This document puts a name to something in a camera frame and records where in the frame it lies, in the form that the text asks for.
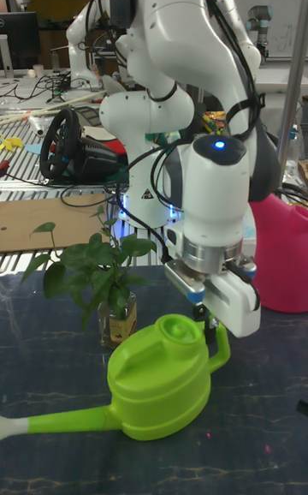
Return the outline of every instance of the watering can spout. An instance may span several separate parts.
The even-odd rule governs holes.
[[[111,405],[21,419],[0,417],[0,439],[16,434],[103,430],[121,430],[121,421]]]

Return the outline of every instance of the watering can lid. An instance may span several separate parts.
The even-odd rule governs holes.
[[[173,343],[183,345],[198,343],[202,332],[195,322],[180,314],[168,314],[158,320],[163,335]]]

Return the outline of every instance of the black steering wheel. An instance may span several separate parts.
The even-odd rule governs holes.
[[[77,151],[79,137],[76,112],[62,109],[53,119],[41,148],[39,168],[44,177],[54,179],[66,170]]]

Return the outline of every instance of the cup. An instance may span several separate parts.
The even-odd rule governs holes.
[[[35,70],[35,74],[38,78],[42,78],[42,76],[44,76],[44,65],[33,65],[33,69]]]

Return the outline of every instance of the blue indicator light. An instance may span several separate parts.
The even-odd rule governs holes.
[[[171,204],[169,206],[169,215],[171,219],[176,218],[176,211],[174,210],[174,207]]]
[[[216,149],[224,149],[226,146],[226,143],[224,141],[217,141],[214,145]]]

